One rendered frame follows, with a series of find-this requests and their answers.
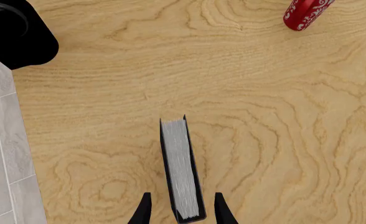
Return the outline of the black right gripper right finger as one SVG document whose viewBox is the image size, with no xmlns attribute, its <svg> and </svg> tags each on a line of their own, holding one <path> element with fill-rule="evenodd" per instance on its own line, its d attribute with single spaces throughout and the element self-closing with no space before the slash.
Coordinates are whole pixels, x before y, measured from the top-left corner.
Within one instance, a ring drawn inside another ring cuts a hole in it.
<svg viewBox="0 0 366 224">
<path fill-rule="evenodd" d="M 221 192 L 215 193 L 214 209 L 217 224 L 238 224 Z"/>
</svg>

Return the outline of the red patterned mug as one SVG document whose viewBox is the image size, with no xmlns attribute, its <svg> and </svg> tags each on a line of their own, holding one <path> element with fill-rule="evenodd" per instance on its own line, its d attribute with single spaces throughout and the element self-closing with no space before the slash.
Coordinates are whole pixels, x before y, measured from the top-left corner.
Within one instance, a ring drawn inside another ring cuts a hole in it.
<svg viewBox="0 0 366 224">
<path fill-rule="evenodd" d="M 292 0 L 283 16 L 283 21 L 290 29 L 302 31 L 310 26 L 334 1 Z"/>
</svg>

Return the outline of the black book with white pages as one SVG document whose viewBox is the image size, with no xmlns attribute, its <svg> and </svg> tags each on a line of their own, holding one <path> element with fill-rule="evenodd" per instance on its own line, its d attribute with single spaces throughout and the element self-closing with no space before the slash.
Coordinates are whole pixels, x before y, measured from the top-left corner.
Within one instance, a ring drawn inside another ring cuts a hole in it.
<svg viewBox="0 0 366 224">
<path fill-rule="evenodd" d="M 160 143 L 172 212 L 178 224 L 207 217 L 186 117 L 160 121 Z"/>
</svg>

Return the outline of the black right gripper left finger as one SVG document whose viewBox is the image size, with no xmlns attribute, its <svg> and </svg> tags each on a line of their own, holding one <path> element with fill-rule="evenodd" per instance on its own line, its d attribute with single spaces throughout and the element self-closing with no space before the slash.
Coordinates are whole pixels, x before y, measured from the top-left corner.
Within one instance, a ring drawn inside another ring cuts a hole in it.
<svg viewBox="0 0 366 224">
<path fill-rule="evenodd" d="M 151 217 L 151 193 L 145 192 L 128 224 L 149 224 Z"/>
</svg>

